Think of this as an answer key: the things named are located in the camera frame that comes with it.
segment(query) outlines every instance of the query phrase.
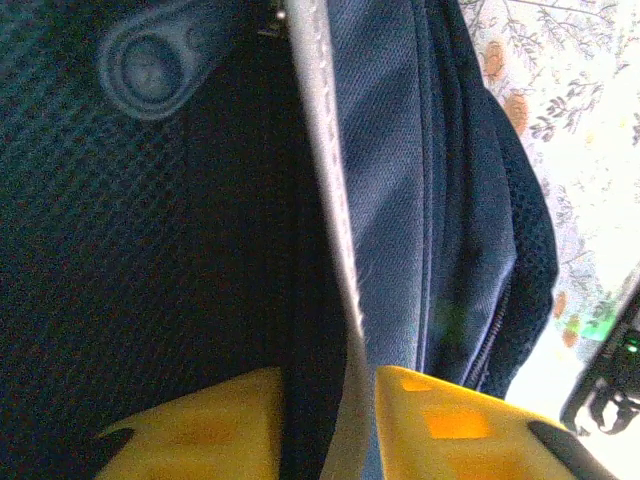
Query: dark fabric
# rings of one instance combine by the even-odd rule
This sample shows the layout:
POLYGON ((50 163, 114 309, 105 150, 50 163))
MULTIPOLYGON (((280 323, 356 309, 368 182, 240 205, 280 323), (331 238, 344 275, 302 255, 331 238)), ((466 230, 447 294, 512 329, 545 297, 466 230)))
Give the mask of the dark fabric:
POLYGON ((513 205, 516 264, 511 295, 478 390, 504 398, 529 357, 553 305, 558 275, 553 225, 526 153, 498 102, 487 93, 500 141, 513 205))
MULTIPOLYGON (((546 322, 553 233, 519 223, 527 206, 548 215, 526 156, 511 148, 515 132, 487 97, 458 4, 333 0, 329 15, 372 371, 401 365, 463 383, 519 261, 544 275, 510 295, 500 365, 492 352, 484 377, 505 387, 546 322), (512 204, 510 175, 526 202, 512 204)), ((526 284, 535 273, 518 275, 526 284)), ((382 478, 378 448, 374 431, 365 478, 382 478)))
POLYGON ((288 45, 252 37, 141 123, 50 41, 52 8, 0 6, 0 476, 54 478, 111 423, 280 365, 283 477, 317 478, 345 323, 288 45))

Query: floral fabric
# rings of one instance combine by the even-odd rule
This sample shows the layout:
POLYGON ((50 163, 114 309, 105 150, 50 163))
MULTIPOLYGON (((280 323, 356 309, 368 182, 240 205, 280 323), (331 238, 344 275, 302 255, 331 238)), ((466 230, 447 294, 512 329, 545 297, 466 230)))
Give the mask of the floral fabric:
POLYGON ((640 5, 460 5, 485 85, 520 135, 552 215, 553 324, 587 362, 640 261, 640 5))

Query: gray plastic clip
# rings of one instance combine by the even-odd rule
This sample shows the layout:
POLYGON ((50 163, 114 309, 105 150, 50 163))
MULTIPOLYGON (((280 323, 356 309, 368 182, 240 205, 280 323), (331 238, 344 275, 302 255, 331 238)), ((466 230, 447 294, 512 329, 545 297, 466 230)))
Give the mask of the gray plastic clip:
POLYGON ((171 2, 116 24, 98 51, 107 97, 140 120, 173 114, 231 50, 241 23, 240 4, 171 2))

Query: yellow plastic piece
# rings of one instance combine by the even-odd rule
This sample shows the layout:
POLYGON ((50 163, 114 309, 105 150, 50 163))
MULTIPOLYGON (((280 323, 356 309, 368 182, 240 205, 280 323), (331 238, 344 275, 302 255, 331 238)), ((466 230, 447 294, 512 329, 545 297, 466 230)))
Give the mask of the yellow plastic piece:
POLYGON ((109 427, 135 433, 100 480, 276 480, 283 387, 277 368, 256 370, 109 427))
POLYGON ((412 370, 378 368, 376 419, 385 480, 574 478, 527 427, 559 424, 412 370))

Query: zipper track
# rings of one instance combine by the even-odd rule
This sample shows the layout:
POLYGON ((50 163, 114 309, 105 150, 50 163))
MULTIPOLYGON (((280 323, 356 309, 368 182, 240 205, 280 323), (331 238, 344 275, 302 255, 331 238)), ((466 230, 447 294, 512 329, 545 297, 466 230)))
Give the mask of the zipper track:
POLYGON ((500 297, 498 308, 496 309, 493 318, 491 319, 489 331, 482 341, 482 346, 478 351, 478 355, 476 355, 476 358, 473 360, 471 368, 469 369, 469 373, 464 380, 463 386, 467 388, 477 390, 480 386, 482 373, 484 372, 487 362, 489 361, 489 353, 491 352, 491 348, 493 347, 498 333, 500 333, 500 330, 502 330, 502 324, 504 322, 504 316, 507 313, 507 306, 509 305, 510 296, 511 278, 509 278, 507 284, 504 287, 504 291, 502 292, 502 296, 500 297))

